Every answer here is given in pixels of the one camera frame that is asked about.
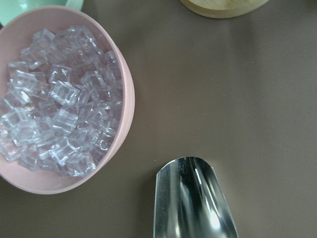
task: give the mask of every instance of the green object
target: green object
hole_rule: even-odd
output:
[[[62,5],[81,10],[84,0],[0,0],[0,23],[5,26],[18,15],[40,6]]]

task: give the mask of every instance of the brown table surface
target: brown table surface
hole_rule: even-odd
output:
[[[317,234],[317,2],[211,19],[178,0],[86,0],[124,55],[135,116],[117,154],[56,195],[0,179],[0,237],[150,238],[156,172],[210,163],[241,238]]]

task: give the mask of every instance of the clear ice cube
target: clear ice cube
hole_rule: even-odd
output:
[[[39,50],[46,49],[51,45],[54,37],[55,35],[50,30],[44,28],[33,35],[31,45]]]
[[[85,177],[96,169],[95,162],[89,153],[77,154],[66,160],[65,164],[73,177]]]
[[[49,82],[50,83],[57,83],[57,81],[69,82],[71,73],[72,73],[72,68],[64,66],[64,65],[53,64],[51,67],[51,75],[49,78]]]
[[[0,138],[5,138],[9,134],[8,130],[5,128],[5,126],[0,123]]]
[[[118,60],[112,50],[99,55],[94,61],[94,65],[99,72],[101,72],[107,65],[114,64],[118,65]]]
[[[78,151],[89,151],[98,139],[99,134],[92,126],[78,128],[72,131],[67,138]]]
[[[53,117],[53,128],[55,130],[62,130],[65,133],[70,133],[76,127],[78,116],[63,108],[59,109]]]
[[[45,57],[48,59],[48,62],[51,64],[61,63],[67,59],[65,53],[60,51],[57,47],[53,45],[47,48],[44,54]]]
[[[47,84],[46,75],[44,72],[30,72],[30,74],[34,75],[35,78],[41,83],[41,84]]]
[[[15,77],[11,80],[11,84],[15,90],[33,93],[39,90],[40,82],[34,74],[17,70]]]
[[[58,108],[53,100],[42,101],[38,103],[39,110],[43,115],[52,117],[57,112]]]
[[[73,87],[69,82],[57,81],[51,90],[51,97],[62,105],[76,103],[78,95],[79,90]]]
[[[19,164],[31,171],[36,171],[40,167],[41,160],[36,146],[31,146],[22,153]]]
[[[50,156],[41,161],[41,169],[43,170],[49,170],[49,171],[60,173],[59,168],[60,166],[57,164],[56,160],[54,160]]]
[[[47,137],[42,137],[35,142],[39,156],[41,160],[46,160],[51,156],[50,150],[51,146],[57,143],[57,139],[54,134],[47,135]]]
[[[81,79],[83,85],[85,85],[89,90],[99,88],[99,87],[107,87],[103,78],[97,71],[88,71],[84,74]]]
[[[0,104],[0,117],[2,117],[4,114],[8,113],[9,109],[3,105],[3,104]]]
[[[89,152],[94,159],[94,162],[96,165],[100,163],[100,161],[103,159],[103,157],[106,154],[106,151],[98,149],[98,147],[93,147],[93,149]]]
[[[55,145],[51,146],[50,154],[59,165],[64,166],[65,161],[77,152],[76,148],[69,143],[67,137],[64,137]]]
[[[29,66],[23,61],[13,61],[8,63],[8,71],[10,78],[14,78],[16,71],[29,72]]]
[[[93,108],[94,108],[94,103],[93,102],[89,102],[89,103],[85,103],[85,104],[78,104],[78,123],[84,123],[87,121],[87,117],[90,115],[90,113],[92,112]]]
[[[13,108],[10,112],[1,117],[3,125],[8,129],[13,129],[20,121],[28,121],[29,111],[24,108]]]
[[[40,137],[40,132],[36,121],[30,119],[27,123],[20,121],[16,124],[10,131],[10,136],[17,146],[22,146],[34,143]]]
[[[99,131],[98,138],[94,142],[94,146],[101,150],[101,151],[108,151],[110,148],[112,142],[113,142],[114,136],[105,128]]]
[[[17,147],[9,137],[0,138],[0,153],[11,163],[21,157],[22,147]]]
[[[47,100],[50,97],[51,94],[52,85],[51,84],[40,84],[40,86],[37,88],[37,90],[34,90],[34,92],[30,93],[30,96]]]
[[[35,118],[41,118],[41,117],[44,117],[44,114],[42,111],[40,111],[39,109],[37,108],[34,108],[33,110],[31,110],[29,112],[29,116],[31,119],[35,119]]]
[[[47,58],[32,46],[21,50],[20,58],[27,63],[30,69],[35,69],[47,62]]]
[[[9,109],[21,108],[31,102],[29,96],[25,92],[18,90],[10,90],[1,101]]]
[[[85,122],[94,128],[107,127],[110,124],[110,114],[103,108],[94,108]]]
[[[110,88],[107,86],[94,88],[91,91],[91,97],[96,102],[96,104],[112,101],[111,91]]]
[[[50,117],[35,118],[34,120],[38,125],[41,135],[45,136],[46,134],[52,132],[53,122]]]
[[[83,85],[75,85],[75,88],[79,90],[79,94],[77,97],[77,104],[86,104],[88,103],[90,92],[89,89]]]

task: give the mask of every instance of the stainless steel scoop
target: stainless steel scoop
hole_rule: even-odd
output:
[[[213,168],[197,157],[157,173],[154,238],[238,238]]]

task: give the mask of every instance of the bowl rim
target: bowl rim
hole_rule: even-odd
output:
[[[2,172],[0,170],[0,176],[3,179],[5,179],[7,182],[9,182],[10,184],[14,185],[15,187],[17,187],[21,190],[35,193],[35,194],[57,194],[57,193],[66,192],[66,191],[72,190],[72,189],[80,186],[81,184],[83,184],[87,180],[89,180],[93,175],[95,175],[107,162],[109,162],[109,160],[115,155],[115,153],[121,147],[122,143],[124,142],[125,137],[128,134],[130,126],[132,124],[134,109],[135,109],[134,85],[133,85],[132,76],[131,76],[130,70],[128,68],[128,65],[127,65],[122,53],[120,52],[119,48],[116,46],[116,44],[114,43],[114,41],[110,37],[110,35],[107,33],[107,31],[96,20],[94,20],[89,15],[87,15],[81,11],[75,10],[71,7],[67,7],[67,6],[61,6],[61,5],[42,6],[42,7],[38,7],[38,8],[31,9],[29,11],[26,11],[26,12],[22,13],[21,15],[17,16],[16,18],[14,18],[12,21],[10,21],[7,25],[5,25],[1,29],[0,36],[2,34],[5,34],[6,30],[8,28],[10,28],[11,25],[14,25],[16,21],[20,21],[20,19],[24,18],[26,15],[34,14],[35,12],[38,12],[38,11],[50,10],[50,9],[66,10],[66,11],[70,11],[72,13],[75,13],[79,16],[86,18],[88,21],[93,23],[93,25],[96,26],[97,29],[106,37],[111,49],[113,50],[113,52],[114,52],[114,54],[117,57],[117,60],[119,62],[119,68],[120,68],[122,84],[123,84],[123,100],[122,100],[123,105],[122,105],[121,118],[120,118],[119,126],[117,129],[117,133],[116,133],[116,136],[115,136],[109,150],[104,155],[104,157],[101,159],[101,161],[97,165],[96,169],[93,172],[91,172],[90,174],[88,174],[87,176],[85,176],[84,178],[80,178],[77,182],[75,182],[71,185],[68,185],[66,187],[52,189],[52,190],[32,189],[32,188],[27,188],[27,187],[19,184],[16,181],[8,179],[6,176],[4,176],[2,174]]]

